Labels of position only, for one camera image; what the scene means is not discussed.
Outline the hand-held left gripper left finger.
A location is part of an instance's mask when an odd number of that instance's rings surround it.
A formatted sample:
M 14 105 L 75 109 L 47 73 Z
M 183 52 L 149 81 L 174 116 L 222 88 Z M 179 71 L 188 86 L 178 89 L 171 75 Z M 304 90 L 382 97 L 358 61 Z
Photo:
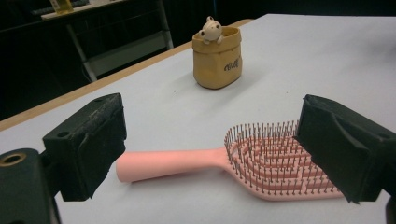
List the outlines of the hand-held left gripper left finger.
M 41 154 L 49 191 L 66 202 L 93 196 L 127 138 L 122 98 L 112 93 L 83 106 L 43 137 Z

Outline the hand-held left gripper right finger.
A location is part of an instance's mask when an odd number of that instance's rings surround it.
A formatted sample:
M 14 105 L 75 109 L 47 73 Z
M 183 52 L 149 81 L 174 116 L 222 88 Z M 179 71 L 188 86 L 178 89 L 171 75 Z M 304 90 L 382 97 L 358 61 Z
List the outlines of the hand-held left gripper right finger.
M 396 198 L 396 133 L 333 100 L 304 97 L 295 139 L 346 199 Z

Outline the pink hairbrush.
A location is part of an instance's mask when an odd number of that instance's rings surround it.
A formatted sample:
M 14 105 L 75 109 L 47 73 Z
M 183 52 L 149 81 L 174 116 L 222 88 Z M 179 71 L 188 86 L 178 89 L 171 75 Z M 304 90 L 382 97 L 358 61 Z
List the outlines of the pink hairbrush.
M 116 161 L 121 182 L 219 167 L 266 201 L 341 198 L 325 172 L 294 139 L 296 121 L 248 123 L 230 128 L 215 149 L 125 152 Z

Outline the tan holder with bear figure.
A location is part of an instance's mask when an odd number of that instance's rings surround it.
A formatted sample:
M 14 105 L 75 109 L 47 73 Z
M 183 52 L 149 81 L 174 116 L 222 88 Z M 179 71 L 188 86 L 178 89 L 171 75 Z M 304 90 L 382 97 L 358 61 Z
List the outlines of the tan holder with bear figure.
M 193 77 L 207 89 L 224 88 L 240 78 L 243 59 L 242 36 L 238 28 L 222 26 L 208 16 L 192 37 Z

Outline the yellow container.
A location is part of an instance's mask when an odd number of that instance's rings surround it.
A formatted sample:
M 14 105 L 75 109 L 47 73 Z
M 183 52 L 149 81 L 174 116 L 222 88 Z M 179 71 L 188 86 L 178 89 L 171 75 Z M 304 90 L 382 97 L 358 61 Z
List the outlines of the yellow container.
M 59 15 L 70 13 L 73 11 L 70 0 L 49 0 L 55 12 Z

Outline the white metal table frame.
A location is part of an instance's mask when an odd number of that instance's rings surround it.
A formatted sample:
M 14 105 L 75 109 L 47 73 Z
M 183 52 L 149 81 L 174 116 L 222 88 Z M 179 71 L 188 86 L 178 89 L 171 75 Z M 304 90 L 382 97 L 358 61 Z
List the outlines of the white metal table frame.
M 174 47 L 163 0 L 108 0 L 83 12 L 66 29 L 90 82 Z

